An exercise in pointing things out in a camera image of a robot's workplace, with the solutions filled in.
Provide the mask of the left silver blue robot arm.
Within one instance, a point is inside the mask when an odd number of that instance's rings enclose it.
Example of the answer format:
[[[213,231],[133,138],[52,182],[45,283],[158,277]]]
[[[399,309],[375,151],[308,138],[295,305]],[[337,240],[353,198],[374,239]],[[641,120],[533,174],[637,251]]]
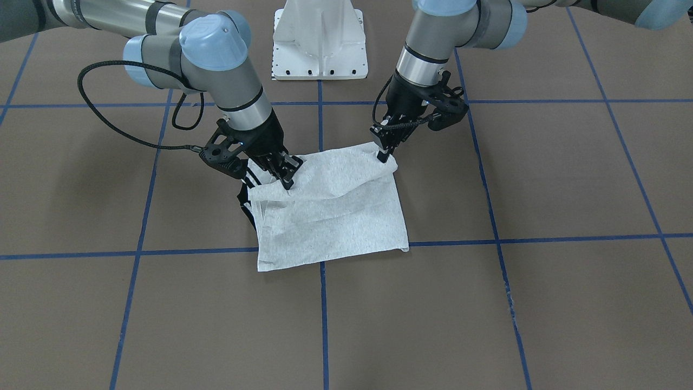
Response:
[[[377,158],[386,163],[420,125],[440,131],[468,113],[463,87],[449,87],[444,68],[455,48],[506,49],[526,32],[529,15],[549,7],[577,7],[640,29],[673,25],[690,1],[413,1],[409,27],[394,73],[379,96],[387,111],[370,131]]]

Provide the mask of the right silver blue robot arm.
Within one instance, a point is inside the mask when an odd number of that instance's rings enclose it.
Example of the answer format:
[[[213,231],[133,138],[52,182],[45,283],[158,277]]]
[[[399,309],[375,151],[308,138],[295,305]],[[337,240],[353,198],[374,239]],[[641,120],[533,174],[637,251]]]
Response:
[[[94,63],[77,76],[87,106],[84,77],[122,65],[132,80],[181,97],[209,94],[221,110],[215,133],[203,146],[180,145],[208,166],[243,180],[253,162],[289,189],[303,161],[284,146],[284,131],[248,51],[252,33],[231,10],[207,13],[164,1],[3,1],[2,42],[60,27],[104,30],[128,38],[121,60]]]

